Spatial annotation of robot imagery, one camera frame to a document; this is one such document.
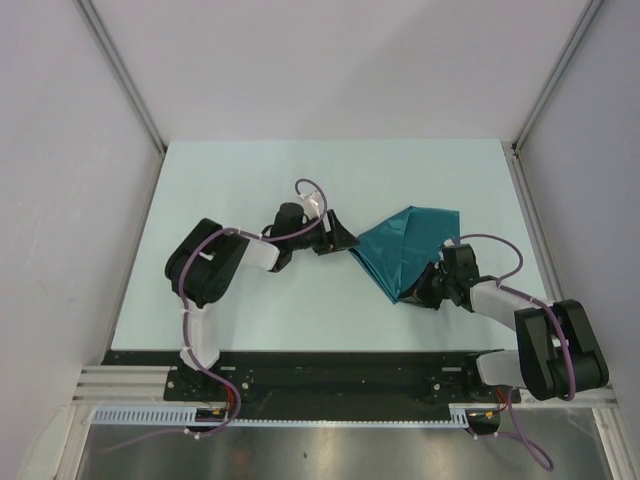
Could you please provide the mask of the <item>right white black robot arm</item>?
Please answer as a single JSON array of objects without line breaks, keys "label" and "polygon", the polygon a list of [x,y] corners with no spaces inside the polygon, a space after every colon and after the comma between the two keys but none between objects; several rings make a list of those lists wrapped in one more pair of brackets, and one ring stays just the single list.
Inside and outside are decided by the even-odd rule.
[{"label": "right white black robot arm", "polygon": [[461,376],[463,393],[484,401],[497,387],[526,389],[537,400],[570,401],[609,383],[609,369],[584,306],[551,301],[481,275],[469,244],[447,241],[399,300],[437,310],[445,301],[515,332],[517,348],[478,354]]}]

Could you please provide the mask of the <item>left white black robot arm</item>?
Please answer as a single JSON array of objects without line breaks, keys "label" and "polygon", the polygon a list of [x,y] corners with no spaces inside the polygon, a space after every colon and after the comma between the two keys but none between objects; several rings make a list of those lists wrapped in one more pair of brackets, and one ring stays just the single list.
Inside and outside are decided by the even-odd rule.
[{"label": "left white black robot arm", "polygon": [[211,369],[220,358],[213,306],[226,294],[238,268],[254,266],[278,273],[293,253],[310,249],[322,256],[360,244],[332,209],[286,202],[259,234],[225,228],[201,219],[170,255],[164,274],[182,302],[181,360],[191,368],[186,387],[197,398],[214,397],[220,374]]}]

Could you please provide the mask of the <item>teal satin napkin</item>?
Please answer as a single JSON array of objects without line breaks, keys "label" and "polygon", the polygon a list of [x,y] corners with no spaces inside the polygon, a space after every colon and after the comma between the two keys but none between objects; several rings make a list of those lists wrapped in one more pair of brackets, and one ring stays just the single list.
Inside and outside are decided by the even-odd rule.
[{"label": "teal satin napkin", "polygon": [[460,235],[457,210],[409,206],[358,236],[349,250],[394,304],[402,301],[445,240]]}]

